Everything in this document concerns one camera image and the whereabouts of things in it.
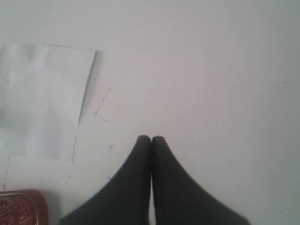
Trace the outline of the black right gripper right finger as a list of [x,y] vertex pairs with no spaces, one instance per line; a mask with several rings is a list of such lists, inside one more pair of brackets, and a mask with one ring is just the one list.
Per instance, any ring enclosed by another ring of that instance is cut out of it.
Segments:
[[152,188],[158,225],[248,225],[180,165],[162,136],[152,139]]

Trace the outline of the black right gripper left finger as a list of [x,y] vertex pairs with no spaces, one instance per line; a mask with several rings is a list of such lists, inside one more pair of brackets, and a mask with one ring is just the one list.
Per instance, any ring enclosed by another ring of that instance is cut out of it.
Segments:
[[91,199],[60,225],[147,225],[151,190],[151,139],[141,135],[128,158]]

